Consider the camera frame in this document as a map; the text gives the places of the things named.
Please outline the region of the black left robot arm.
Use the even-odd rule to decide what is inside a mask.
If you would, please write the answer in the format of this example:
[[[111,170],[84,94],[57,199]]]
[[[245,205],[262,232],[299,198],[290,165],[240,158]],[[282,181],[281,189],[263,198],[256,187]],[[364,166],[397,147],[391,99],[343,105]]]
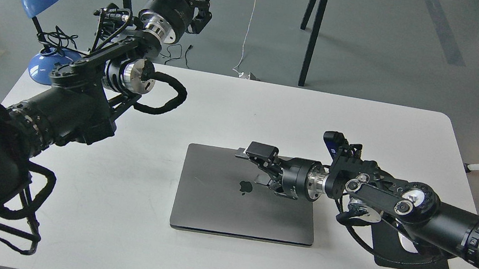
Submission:
[[[159,115],[182,105],[186,88],[157,72],[152,59],[211,19],[209,0],[149,0],[138,14],[115,5],[98,13],[88,55],[56,64],[47,91],[0,104],[0,241],[25,256],[41,241],[36,213],[57,182],[31,159],[51,145],[112,137],[115,120],[130,108]]]

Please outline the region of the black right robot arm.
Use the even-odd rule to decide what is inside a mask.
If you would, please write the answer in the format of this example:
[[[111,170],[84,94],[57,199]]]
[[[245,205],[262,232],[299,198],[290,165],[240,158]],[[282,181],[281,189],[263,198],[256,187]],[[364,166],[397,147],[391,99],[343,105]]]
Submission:
[[[256,183],[276,195],[315,201],[326,195],[336,201],[340,224],[363,249],[381,255],[353,231],[354,226],[385,222],[412,241],[427,263],[459,257],[479,269],[479,216],[444,203],[425,183],[392,177],[377,162],[361,159],[361,144],[328,131],[323,141],[331,165],[303,158],[282,158],[270,145],[251,142],[236,157],[251,161],[266,173]]]

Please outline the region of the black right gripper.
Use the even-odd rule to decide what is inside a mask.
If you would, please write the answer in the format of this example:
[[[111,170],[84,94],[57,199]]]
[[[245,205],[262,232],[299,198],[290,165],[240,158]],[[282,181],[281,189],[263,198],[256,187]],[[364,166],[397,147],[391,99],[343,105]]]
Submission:
[[[280,159],[278,154],[277,147],[251,142],[248,147],[239,148],[235,157],[249,160],[269,172],[260,172],[254,183],[268,187],[276,195],[310,202],[317,200],[324,193],[323,181],[327,176],[323,164],[309,159]]]

